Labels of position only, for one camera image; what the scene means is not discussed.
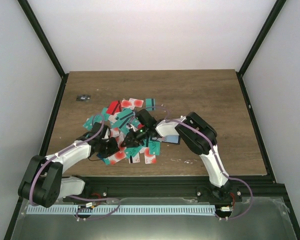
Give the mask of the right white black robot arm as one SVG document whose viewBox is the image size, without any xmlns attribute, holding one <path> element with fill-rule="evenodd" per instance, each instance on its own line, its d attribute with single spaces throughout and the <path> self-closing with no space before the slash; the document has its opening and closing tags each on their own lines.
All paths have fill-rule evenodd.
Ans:
<svg viewBox="0 0 300 240">
<path fill-rule="evenodd" d="M 121 143 L 122 147 L 139 147 L 148 138 L 179 136 L 201 158 L 208 172 L 213 198 L 222 202 L 230 196 L 232 186 L 219 160 L 217 132 L 197 113 L 190 112 L 178 119 L 156 120 L 146 109 L 142 109 L 136 113 L 135 118 L 142 127 L 137 130 L 131 128 Z"/>
</svg>

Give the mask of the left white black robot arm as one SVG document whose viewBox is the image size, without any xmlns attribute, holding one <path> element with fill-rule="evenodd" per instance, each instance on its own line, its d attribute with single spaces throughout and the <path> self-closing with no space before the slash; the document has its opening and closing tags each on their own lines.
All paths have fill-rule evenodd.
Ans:
<svg viewBox="0 0 300 240">
<path fill-rule="evenodd" d="M 97 154 L 105 159 L 120 149 L 110 128 L 103 123 L 94 123 L 90 131 L 78 137 L 66 148 L 50 155 L 35 155 L 31 158 L 21 183 L 18 195 L 29 200 L 33 206 L 51 207 L 58 199 L 75 195 L 87 202 L 92 189 L 79 177 L 63 177 L 63 174 L 78 162 Z"/>
</svg>

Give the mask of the black card holder wallet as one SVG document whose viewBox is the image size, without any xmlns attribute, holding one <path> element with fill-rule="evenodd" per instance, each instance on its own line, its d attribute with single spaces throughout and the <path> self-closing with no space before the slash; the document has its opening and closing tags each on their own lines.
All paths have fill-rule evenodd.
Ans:
<svg viewBox="0 0 300 240">
<path fill-rule="evenodd" d="M 179 135 L 168 135 L 164 138 L 164 142 L 179 145 L 181 142 L 181 138 Z"/>
</svg>

